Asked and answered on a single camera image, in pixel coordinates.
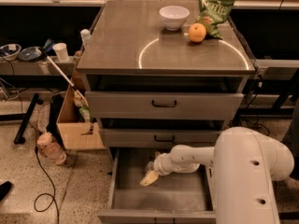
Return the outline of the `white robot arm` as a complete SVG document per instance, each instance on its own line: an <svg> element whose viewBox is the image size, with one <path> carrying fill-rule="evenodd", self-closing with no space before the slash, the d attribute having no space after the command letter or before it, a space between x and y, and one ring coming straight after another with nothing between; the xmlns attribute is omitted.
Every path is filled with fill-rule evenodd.
<svg viewBox="0 0 299 224"><path fill-rule="evenodd" d="M177 145L158 153L140 185L162 175L214 169L217 224L280 224L275 181L294 168L290 150L278 140L244 127L223 131L213 147Z"/></svg>

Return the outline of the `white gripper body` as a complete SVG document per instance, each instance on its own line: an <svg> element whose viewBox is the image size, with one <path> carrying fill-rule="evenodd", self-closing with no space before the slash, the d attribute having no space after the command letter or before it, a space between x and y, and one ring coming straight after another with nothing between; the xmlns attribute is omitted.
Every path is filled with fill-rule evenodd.
<svg viewBox="0 0 299 224"><path fill-rule="evenodd" d="M158 155L153 163L154 170L158 175L169 175L172 172L172 161L168 153Z"/></svg>

